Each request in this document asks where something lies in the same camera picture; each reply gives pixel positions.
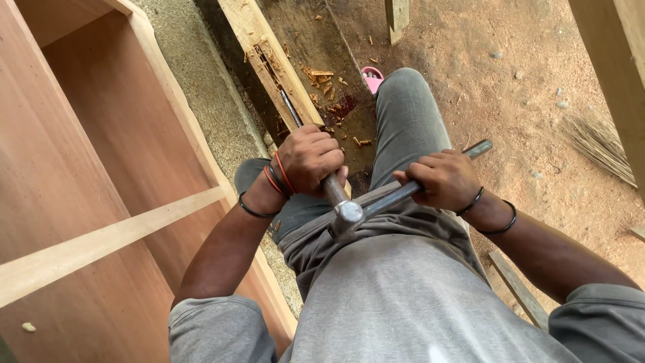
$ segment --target black bangle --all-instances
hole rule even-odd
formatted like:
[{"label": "black bangle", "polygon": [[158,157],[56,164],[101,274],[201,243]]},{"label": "black bangle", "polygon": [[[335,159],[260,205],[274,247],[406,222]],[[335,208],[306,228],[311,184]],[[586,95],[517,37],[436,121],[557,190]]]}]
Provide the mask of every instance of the black bangle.
[{"label": "black bangle", "polygon": [[240,197],[237,199],[237,202],[240,203],[240,207],[244,208],[244,210],[249,212],[250,214],[252,214],[252,215],[254,215],[256,217],[260,217],[260,218],[273,218],[273,217],[277,216],[278,213],[280,213],[280,211],[277,211],[277,212],[275,212],[273,214],[262,214],[262,213],[258,213],[258,212],[255,212],[255,211],[251,210],[249,207],[244,205],[244,202],[242,202],[242,196],[244,194],[246,194],[246,192],[242,192],[240,194]]},{"label": "black bangle", "polygon": [[278,175],[276,175],[276,173],[275,173],[273,167],[271,166],[271,164],[269,164],[268,166],[269,166],[269,172],[271,173],[271,177],[273,179],[273,182],[278,186],[278,189],[280,189],[280,191],[284,194],[284,197],[286,198],[286,200],[288,202],[289,199],[291,199],[289,197],[289,189],[287,189],[284,186],[284,184],[282,184],[280,179],[278,179]]},{"label": "black bangle", "polygon": [[483,231],[480,231],[480,230],[477,229],[477,232],[483,234],[484,236],[495,236],[496,234],[502,234],[502,233],[508,231],[508,229],[510,227],[513,227],[513,224],[515,224],[515,221],[517,220],[517,209],[515,209],[515,206],[511,202],[509,202],[508,200],[504,200],[504,202],[506,204],[510,205],[511,208],[513,208],[513,219],[511,220],[511,223],[509,223],[506,227],[500,229],[499,231],[483,232]]},{"label": "black bangle", "polygon": [[464,214],[464,213],[468,212],[468,211],[473,207],[473,205],[475,205],[475,203],[477,203],[477,201],[479,200],[479,198],[481,198],[481,197],[482,197],[482,193],[483,193],[483,192],[484,192],[484,187],[482,186],[482,187],[479,189],[479,193],[477,193],[477,196],[476,196],[476,197],[475,197],[475,199],[471,202],[471,204],[469,204],[466,208],[464,208],[464,209],[462,209],[461,211],[459,211],[459,213],[457,213],[457,216],[459,217],[460,215],[462,215],[462,214]]}]

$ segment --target hand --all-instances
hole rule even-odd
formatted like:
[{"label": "hand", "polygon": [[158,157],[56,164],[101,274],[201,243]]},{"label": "hand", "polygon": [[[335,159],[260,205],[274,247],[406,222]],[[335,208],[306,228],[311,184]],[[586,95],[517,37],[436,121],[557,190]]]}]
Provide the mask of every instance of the hand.
[{"label": "hand", "polygon": [[[298,193],[324,198],[321,180],[336,170],[339,183],[345,186],[349,173],[349,168],[342,165],[345,155],[338,148],[338,141],[321,132],[316,125],[302,126],[287,136],[278,148],[278,157],[289,182]],[[275,158],[271,166],[288,187]]]},{"label": "hand", "polygon": [[424,186],[425,191],[412,196],[417,204],[453,212],[466,208],[481,188],[470,158],[450,149],[421,156],[405,172],[392,175],[401,185],[416,180]]}]

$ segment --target broom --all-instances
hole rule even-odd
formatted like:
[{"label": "broom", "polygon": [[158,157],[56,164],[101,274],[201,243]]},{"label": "broom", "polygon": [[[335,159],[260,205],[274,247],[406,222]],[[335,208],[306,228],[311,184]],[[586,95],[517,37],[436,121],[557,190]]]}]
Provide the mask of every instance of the broom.
[{"label": "broom", "polygon": [[573,147],[611,174],[636,187],[625,151],[612,120],[598,112],[570,114],[564,119],[564,130]]}]

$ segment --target dirt floor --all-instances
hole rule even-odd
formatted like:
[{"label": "dirt floor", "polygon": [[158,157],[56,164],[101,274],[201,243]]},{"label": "dirt floor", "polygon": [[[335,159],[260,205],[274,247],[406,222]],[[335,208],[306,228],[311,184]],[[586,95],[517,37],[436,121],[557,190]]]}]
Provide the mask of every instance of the dirt floor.
[{"label": "dirt floor", "polygon": [[[360,67],[374,58],[385,75],[401,67],[424,75],[456,149],[494,142],[475,162],[489,190],[645,285],[645,244],[628,234],[645,224],[642,201],[562,131],[569,112],[608,113],[567,0],[410,1],[410,25],[393,47],[383,1],[328,2]],[[498,295],[521,314],[490,267],[495,246],[473,236]],[[547,311],[557,306],[524,281]]]}]

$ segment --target gray pants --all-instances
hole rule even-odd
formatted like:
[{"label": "gray pants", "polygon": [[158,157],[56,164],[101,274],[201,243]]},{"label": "gray pants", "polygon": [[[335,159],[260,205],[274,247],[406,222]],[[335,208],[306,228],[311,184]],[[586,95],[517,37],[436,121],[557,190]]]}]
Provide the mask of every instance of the gray pants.
[{"label": "gray pants", "polygon": [[[375,96],[377,144],[370,191],[394,182],[392,172],[404,171],[419,157],[451,148],[437,102],[418,71],[395,71],[381,83]],[[247,191],[269,162],[264,158],[244,161],[235,173],[237,191]],[[273,225],[281,221],[273,240],[280,242],[290,232],[331,210],[327,200],[294,195],[273,220]]]}]

